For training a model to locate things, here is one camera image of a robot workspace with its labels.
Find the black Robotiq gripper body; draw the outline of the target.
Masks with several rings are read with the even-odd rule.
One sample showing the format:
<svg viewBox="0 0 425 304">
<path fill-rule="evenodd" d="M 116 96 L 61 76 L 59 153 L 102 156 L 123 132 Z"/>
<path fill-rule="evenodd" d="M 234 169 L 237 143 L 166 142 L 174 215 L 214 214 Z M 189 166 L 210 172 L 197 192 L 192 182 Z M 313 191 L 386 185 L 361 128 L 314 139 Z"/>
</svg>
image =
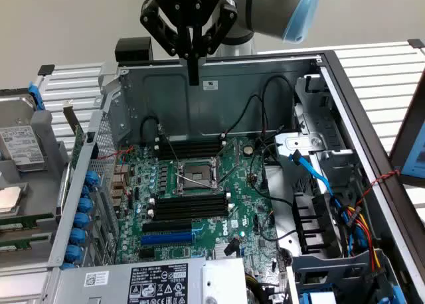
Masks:
<svg viewBox="0 0 425 304">
<path fill-rule="evenodd" d="M 172 25 L 202 27 L 220 0 L 155 0 Z"/>
</svg>

